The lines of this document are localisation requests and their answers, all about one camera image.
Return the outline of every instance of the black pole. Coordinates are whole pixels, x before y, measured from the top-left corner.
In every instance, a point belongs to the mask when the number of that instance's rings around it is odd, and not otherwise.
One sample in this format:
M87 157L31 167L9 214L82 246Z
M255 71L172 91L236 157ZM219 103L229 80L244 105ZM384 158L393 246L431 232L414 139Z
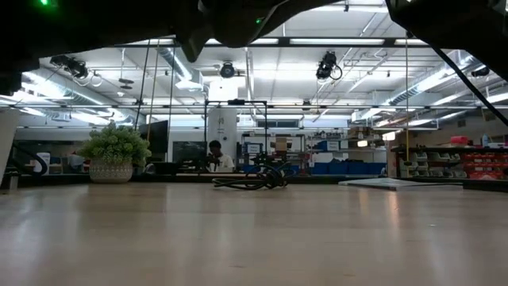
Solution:
M206 157L208 155L208 141L207 141L208 138L206 137L206 117L208 116L207 110L208 110L208 99L205 99L205 112L204 112L205 113L205 118L204 118L205 119L205 128L204 128L204 130L205 130L205 157L203 158L203 159L205 159L205 161L206 161Z
M268 156L268 105L264 102L264 152Z

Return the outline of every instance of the white woven pot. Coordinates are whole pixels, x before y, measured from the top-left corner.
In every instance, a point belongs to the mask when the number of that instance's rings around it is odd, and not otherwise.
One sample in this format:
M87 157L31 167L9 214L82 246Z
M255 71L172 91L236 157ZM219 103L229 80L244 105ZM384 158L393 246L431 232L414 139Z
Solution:
M94 183L121 184L127 183L133 176L133 164L107 164L101 159L90 162L90 178Z

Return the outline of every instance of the sign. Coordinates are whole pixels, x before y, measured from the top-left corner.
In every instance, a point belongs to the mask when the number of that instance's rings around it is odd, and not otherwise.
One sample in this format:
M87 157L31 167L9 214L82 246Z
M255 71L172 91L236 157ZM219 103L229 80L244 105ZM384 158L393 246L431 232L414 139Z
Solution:
M339 151L339 141L327 141L326 142L326 149L328 151Z
M261 153L261 145L259 144L247 144L247 153L259 154Z

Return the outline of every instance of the ceiling light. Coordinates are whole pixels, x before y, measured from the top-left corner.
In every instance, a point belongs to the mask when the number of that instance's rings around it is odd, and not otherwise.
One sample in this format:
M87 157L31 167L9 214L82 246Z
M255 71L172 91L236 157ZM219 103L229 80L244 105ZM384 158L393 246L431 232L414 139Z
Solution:
M383 121L381 121L381 122L378 122L378 123L376 124L376 126L377 126L377 127L381 127L381 126L386 126L386 125L388 125L388 124L390 124L390 121L388 121L388 120L383 120Z
M174 44L175 42L173 39L150 39L150 40L144 40L144 41L137 41L130 44L148 44L150 41L150 44Z
M384 141L394 141L395 140L395 134L396 134L395 131L383 134L383 140Z
M422 40L418 39L407 39L408 45L428 45ZM406 45L406 39L397 39L395 40L395 45Z
M367 147L368 146L368 142L367 141L358 141L358 147Z
M448 102L451 102L455 99L458 99L461 95L450 95L448 97L445 97L443 99L439 99L438 101L436 101L435 103L433 103L432 105L436 106L436 105L441 105L441 104L445 104L445 103L448 103Z
M215 40L215 39L209 39L209 40L206 42L206 44L221 44L221 42L220 42L220 41L217 41L217 40Z
M342 45L378 45L383 44L384 39L325 39L325 38L308 38L308 39L290 39L290 44L342 44Z
M440 118L440 120L446 120L446 119L454 118L455 116L461 115L461 114L464 114L464 113L466 113L466 111L459 111L459 112L456 112L456 113L448 114L448 115L445 115L442 118Z
M25 107L25 108L21 109L20 111L25 112L27 114L31 114L31 115L36 115L36 116L46 116L39 110L34 110L33 108L29 108L29 107Z
M279 39L274 38L260 38L253 41L251 44L278 44Z
M419 119L419 120L413 120L412 122L410 122L410 126L420 126L420 125L424 125L426 123L429 123L431 122L432 119Z
M508 93L500 94L500 95L492 95L487 98L488 102L490 102L490 103L500 102L500 101L507 100L507 99L508 99Z
M81 120L82 122L88 122L97 125L108 125L110 124L109 120L105 120L104 118L97 117L95 115L84 114L84 113L76 113L72 115L73 118Z
M388 8L386 6L373 6L373 5L349 5L348 11L356 11L356 12L369 12L369 13L388 13ZM344 12L345 5L327 5L321 6L318 8L314 8L311 11L319 11L319 12Z

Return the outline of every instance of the coiled cable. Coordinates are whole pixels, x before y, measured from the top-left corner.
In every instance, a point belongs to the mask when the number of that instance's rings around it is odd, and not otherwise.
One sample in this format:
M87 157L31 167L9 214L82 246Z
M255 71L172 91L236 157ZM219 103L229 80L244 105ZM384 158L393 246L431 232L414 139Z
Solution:
M285 163L279 168L273 168L268 165L256 165L252 167L246 174L245 179L212 179L214 187L231 187L242 191L259 190L262 187L273 189L275 187L286 187L290 178L296 174L290 169L291 163ZM256 179L249 179L250 175L256 175Z

